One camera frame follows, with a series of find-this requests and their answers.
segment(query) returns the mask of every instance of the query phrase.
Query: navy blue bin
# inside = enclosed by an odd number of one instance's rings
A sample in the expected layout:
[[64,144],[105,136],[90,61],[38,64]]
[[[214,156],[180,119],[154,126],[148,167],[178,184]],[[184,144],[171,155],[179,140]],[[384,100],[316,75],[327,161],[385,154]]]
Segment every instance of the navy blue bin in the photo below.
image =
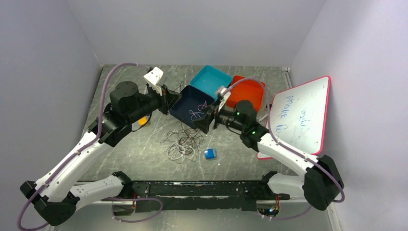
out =
[[204,116],[201,110],[212,103],[214,103],[213,97],[187,85],[181,91],[180,100],[170,109],[170,115],[187,124],[190,128],[197,128],[192,122]]

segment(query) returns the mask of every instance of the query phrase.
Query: yellow block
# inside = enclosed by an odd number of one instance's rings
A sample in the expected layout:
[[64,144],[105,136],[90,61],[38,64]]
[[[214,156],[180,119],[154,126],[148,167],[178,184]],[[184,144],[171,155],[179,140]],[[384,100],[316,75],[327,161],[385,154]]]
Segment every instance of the yellow block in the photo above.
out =
[[143,124],[147,123],[147,116],[138,120],[138,123],[139,123],[139,126],[142,126]]

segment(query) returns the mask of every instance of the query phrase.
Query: blue block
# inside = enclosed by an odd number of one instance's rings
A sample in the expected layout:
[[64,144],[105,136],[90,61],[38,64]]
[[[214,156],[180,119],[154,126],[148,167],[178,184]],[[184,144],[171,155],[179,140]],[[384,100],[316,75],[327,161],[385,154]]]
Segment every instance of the blue block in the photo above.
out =
[[214,159],[216,158],[217,154],[214,149],[210,148],[204,151],[204,156],[206,159]]

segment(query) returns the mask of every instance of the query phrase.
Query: table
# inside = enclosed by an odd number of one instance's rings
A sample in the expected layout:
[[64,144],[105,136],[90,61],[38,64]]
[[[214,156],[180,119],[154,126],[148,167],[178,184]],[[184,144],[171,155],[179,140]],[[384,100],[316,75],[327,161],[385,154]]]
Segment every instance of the table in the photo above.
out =
[[[115,65],[105,65],[95,96],[89,108],[88,118],[84,132],[88,125],[98,115],[100,96],[103,82],[108,72]],[[165,84],[174,90],[183,81],[189,83],[204,67],[200,65],[149,65],[157,66],[167,75]],[[279,91],[287,89],[284,73],[277,67],[258,66],[214,66],[218,70],[230,75],[254,77],[266,84],[266,100],[272,102],[272,97]],[[146,90],[143,75],[144,70],[138,67],[128,66],[119,69],[110,79],[108,91],[105,96],[105,105],[110,101],[109,93],[121,81],[130,80],[139,86],[139,91]],[[261,109],[259,117],[266,113]],[[276,160],[258,160],[256,152],[245,147],[239,136],[228,131],[224,126],[216,130],[210,130],[204,135],[204,142],[200,147],[201,153],[195,157],[195,161],[184,160],[178,164],[168,159],[165,149],[169,143],[160,144],[157,141],[163,139],[163,134],[168,131],[180,129],[180,121],[171,115],[163,115],[159,111],[153,113],[151,124],[140,129],[138,132],[127,135],[115,149],[102,156],[80,180],[101,180],[113,172],[123,171],[132,180],[260,180],[262,175],[269,171],[277,171],[282,174],[294,174],[286,166]],[[217,152],[215,160],[206,160],[204,150],[214,148]]]

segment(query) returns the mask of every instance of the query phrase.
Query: wall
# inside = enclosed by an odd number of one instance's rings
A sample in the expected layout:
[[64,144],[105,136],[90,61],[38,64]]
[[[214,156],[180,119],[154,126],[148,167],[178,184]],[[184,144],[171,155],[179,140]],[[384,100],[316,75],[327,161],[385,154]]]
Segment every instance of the wall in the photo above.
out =
[[331,75],[324,153],[345,181],[344,230],[408,230],[408,1],[328,0],[292,65]]
[[289,66],[325,0],[67,0],[102,64]]
[[[0,223],[16,230],[20,185],[79,140],[100,67],[64,0],[1,1],[0,34]],[[43,222],[32,209],[23,225]]]

